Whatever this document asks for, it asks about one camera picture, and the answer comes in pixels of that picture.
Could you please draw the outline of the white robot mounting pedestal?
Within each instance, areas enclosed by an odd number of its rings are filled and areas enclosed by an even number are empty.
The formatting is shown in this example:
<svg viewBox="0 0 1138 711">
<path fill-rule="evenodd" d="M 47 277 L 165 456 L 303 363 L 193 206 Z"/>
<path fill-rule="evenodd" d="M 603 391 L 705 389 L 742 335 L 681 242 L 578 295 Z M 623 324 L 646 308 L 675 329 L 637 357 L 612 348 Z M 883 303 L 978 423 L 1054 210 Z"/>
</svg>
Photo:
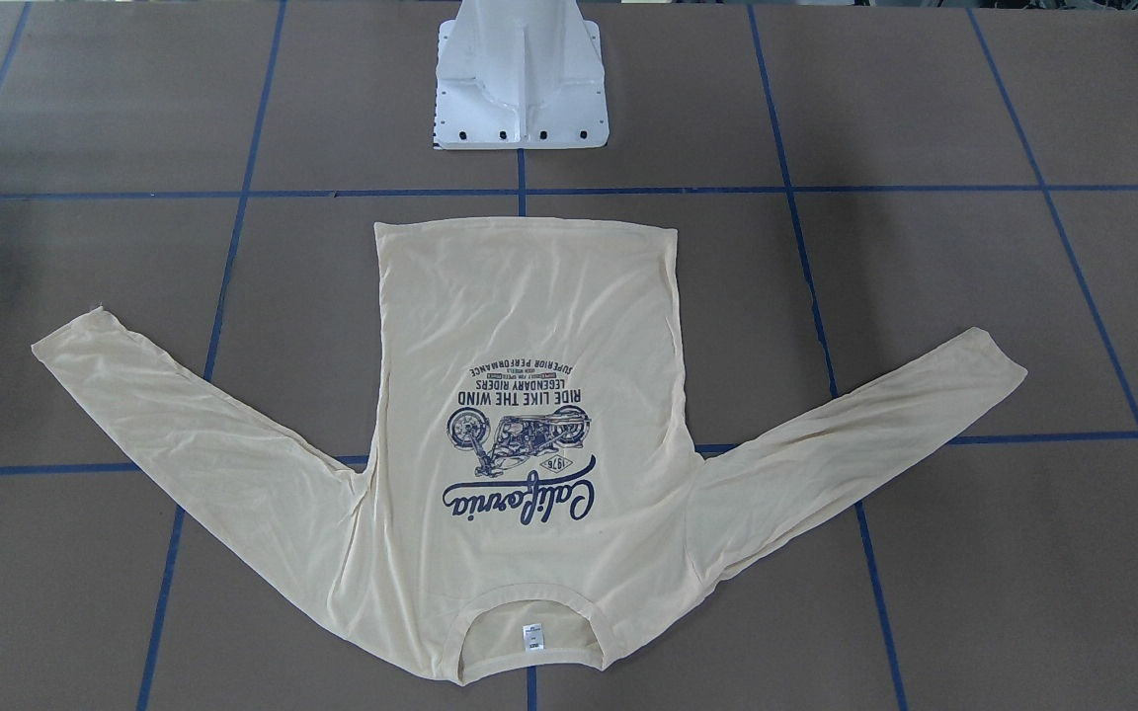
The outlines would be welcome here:
<svg viewBox="0 0 1138 711">
<path fill-rule="evenodd" d="M 575 1 L 464 1 L 438 38 L 438 150 L 605 147 L 600 27 Z"/>
</svg>

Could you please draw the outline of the cream long-sleeve graphic shirt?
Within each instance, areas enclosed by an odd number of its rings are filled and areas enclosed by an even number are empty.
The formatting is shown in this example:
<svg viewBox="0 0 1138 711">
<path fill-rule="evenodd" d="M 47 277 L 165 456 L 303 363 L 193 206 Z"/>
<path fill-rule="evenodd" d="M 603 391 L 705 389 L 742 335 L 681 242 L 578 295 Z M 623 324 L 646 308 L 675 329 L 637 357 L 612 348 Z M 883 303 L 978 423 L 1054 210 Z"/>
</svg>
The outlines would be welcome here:
<svg viewBox="0 0 1138 711">
<path fill-rule="evenodd" d="M 382 361 L 362 471 L 100 307 L 32 352 L 294 606 L 428 679 L 605 670 L 1026 377 L 971 328 L 704 458 L 686 420 L 676 230 L 379 222 L 374 246 Z"/>
</svg>

